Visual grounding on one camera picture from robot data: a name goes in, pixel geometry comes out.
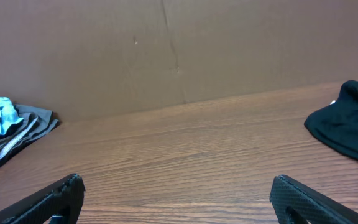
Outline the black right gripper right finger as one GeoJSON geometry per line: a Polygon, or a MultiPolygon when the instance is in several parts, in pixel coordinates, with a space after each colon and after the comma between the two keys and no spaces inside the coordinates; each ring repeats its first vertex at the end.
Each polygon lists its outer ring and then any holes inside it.
{"type": "Polygon", "coordinates": [[[358,213],[292,179],[276,176],[270,191],[279,224],[358,224],[358,213]]]}

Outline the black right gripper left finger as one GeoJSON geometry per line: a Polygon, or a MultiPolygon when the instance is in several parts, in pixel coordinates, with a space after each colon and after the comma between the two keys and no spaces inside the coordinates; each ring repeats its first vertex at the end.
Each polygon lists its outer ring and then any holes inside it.
{"type": "Polygon", "coordinates": [[[70,174],[0,211],[0,224],[76,224],[83,206],[85,185],[70,174]]]}

